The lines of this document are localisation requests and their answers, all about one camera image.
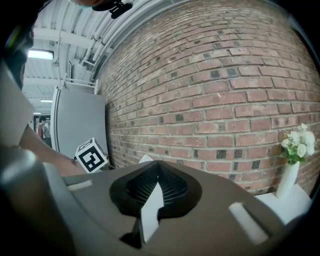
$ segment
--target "brick wall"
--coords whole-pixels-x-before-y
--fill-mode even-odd
[[[284,15],[256,1],[191,1],[132,33],[100,72],[116,167],[155,160],[275,189],[284,133],[320,135],[320,80]],[[320,154],[301,165],[309,193]]]

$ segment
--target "white cube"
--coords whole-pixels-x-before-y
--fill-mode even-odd
[[[108,163],[107,157],[95,138],[78,146],[75,157],[88,174],[97,172]]]

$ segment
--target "gray partition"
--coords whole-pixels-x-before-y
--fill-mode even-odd
[[[107,154],[105,97],[56,88],[51,108],[52,148],[69,158],[92,137]]]

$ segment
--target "white vase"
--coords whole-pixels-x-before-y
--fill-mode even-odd
[[[275,193],[275,196],[280,200],[286,199],[291,188],[295,184],[296,178],[298,176],[300,162],[295,164],[287,164],[284,169],[284,174]]]

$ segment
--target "fluorescent light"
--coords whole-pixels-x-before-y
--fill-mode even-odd
[[[40,99],[41,102],[52,102],[52,99]]]
[[[54,53],[53,51],[46,51],[46,50],[29,50],[28,58],[53,60]]]

